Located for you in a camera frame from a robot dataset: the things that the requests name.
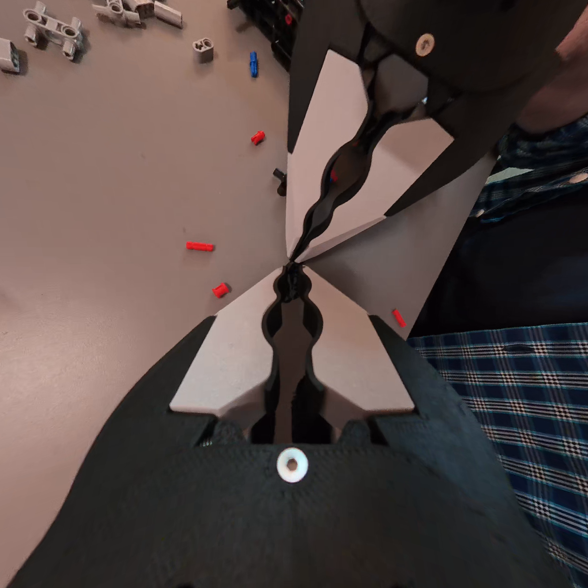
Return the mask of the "grey lego double connector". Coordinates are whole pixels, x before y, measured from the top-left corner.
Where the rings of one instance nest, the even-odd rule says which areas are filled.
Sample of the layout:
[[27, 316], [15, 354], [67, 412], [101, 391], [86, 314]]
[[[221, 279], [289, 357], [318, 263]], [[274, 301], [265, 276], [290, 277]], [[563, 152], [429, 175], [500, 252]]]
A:
[[50, 16], [40, 1], [34, 8], [23, 10], [23, 16], [27, 22], [24, 38], [33, 47], [39, 47], [41, 40], [58, 45], [70, 62], [83, 50], [84, 30], [79, 19], [73, 18], [70, 23], [60, 21]]

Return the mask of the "dark trousers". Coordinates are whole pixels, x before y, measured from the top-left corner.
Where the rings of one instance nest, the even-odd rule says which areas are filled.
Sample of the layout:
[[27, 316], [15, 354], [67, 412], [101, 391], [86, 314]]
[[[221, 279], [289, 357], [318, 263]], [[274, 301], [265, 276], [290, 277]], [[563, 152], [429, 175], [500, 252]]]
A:
[[579, 209], [468, 222], [410, 336], [587, 322], [587, 221]]

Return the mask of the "black lego frame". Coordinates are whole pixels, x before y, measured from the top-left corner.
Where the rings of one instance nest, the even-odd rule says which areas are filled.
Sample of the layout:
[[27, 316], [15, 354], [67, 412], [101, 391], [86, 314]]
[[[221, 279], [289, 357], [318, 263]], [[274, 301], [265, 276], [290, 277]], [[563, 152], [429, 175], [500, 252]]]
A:
[[275, 60], [289, 72], [305, 1], [226, 1], [239, 8], [270, 42]]

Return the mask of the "grey lego beam piece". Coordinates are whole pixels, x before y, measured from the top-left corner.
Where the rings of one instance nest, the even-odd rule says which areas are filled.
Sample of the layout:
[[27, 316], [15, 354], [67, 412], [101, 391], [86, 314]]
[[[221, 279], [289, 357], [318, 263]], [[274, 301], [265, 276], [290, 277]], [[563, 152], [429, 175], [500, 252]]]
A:
[[179, 29], [183, 28], [182, 13], [162, 1], [127, 1], [126, 4], [139, 15], [141, 22], [148, 18], [157, 18]]

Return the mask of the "blue plaid shirt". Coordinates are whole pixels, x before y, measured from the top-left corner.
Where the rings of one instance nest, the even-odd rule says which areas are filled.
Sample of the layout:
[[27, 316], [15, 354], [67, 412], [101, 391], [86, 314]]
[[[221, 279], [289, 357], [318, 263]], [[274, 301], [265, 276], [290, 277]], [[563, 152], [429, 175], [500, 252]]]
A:
[[[540, 135], [513, 126], [498, 152], [503, 168], [526, 172], [488, 183], [466, 224], [572, 207], [587, 218], [587, 115]], [[572, 585], [587, 587], [587, 322], [408, 343], [465, 399], [531, 525]]]

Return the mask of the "grey lego block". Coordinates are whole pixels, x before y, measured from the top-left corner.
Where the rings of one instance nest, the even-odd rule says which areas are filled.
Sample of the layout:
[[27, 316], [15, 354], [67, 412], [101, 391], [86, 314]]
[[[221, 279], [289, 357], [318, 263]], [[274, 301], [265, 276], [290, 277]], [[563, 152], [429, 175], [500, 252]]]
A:
[[8, 39], [0, 38], [0, 68], [1, 71], [18, 75], [21, 72], [19, 50]]

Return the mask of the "grey lego angled connector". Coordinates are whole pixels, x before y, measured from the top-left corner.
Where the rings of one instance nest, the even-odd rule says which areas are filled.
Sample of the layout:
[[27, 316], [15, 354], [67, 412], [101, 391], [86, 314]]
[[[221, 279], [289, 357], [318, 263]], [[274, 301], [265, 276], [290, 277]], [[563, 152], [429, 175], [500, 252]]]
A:
[[141, 18], [136, 11], [127, 8], [123, 1], [104, 1], [103, 4], [92, 4], [96, 16], [104, 21], [124, 28], [142, 26]]

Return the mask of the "person's right forearm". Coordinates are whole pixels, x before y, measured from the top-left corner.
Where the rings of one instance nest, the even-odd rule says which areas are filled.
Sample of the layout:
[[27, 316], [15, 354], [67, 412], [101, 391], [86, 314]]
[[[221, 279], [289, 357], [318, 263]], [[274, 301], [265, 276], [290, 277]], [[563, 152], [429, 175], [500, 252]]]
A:
[[566, 126], [587, 114], [587, 8], [556, 49], [560, 65], [519, 114], [516, 124], [532, 135]]

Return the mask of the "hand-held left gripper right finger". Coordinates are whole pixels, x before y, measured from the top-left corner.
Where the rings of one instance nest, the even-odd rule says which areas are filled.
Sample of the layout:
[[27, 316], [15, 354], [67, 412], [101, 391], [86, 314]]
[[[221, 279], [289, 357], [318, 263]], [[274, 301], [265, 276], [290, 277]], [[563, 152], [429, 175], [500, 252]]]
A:
[[305, 375], [318, 415], [341, 431], [350, 421], [412, 413], [415, 403], [368, 312], [314, 270], [297, 269], [311, 336]]

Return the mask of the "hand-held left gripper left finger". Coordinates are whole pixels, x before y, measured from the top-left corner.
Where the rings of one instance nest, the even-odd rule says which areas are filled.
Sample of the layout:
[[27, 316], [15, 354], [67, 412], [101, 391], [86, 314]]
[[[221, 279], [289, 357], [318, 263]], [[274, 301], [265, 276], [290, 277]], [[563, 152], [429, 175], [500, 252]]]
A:
[[275, 335], [281, 329], [278, 268], [219, 311], [169, 408], [212, 415], [249, 429], [275, 415], [280, 397]]

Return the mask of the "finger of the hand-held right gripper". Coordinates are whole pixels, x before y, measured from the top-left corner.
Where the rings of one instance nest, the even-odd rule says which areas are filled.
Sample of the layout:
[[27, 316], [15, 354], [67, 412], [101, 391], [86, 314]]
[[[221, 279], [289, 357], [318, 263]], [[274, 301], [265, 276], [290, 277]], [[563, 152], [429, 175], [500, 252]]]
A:
[[302, 262], [328, 251], [371, 226], [370, 181], [334, 215], [334, 228], [314, 245], [296, 248], [305, 217], [321, 195], [327, 164], [351, 141], [368, 112], [368, 98], [359, 66], [329, 49], [321, 67], [293, 152], [288, 153], [285, 239], [291, 261]]
[[[344, 140], [355, 141], [360, 131], [359, 115], [367, 106], [354, 107], [350, 122], [327, 135], [336, 126], [334, 115], [319, 122], [318, 107], [303, 123], [295, 147], [295, 261], [301, 262], [358, 235], [385, 219], [385, 212], [411, 187], [453, 142], [434, 119], [416, 106], [410, 116], [392, 125], [374, 147], [357, 155], [337, 156]], [[327, 204], [343, 202], [334, 209], [329, 224], [318, 236], [307, 236], [306, 218], [319, 202], [323, 178], [330, 178], [331, 160], [337, 180], [329, 183]]]

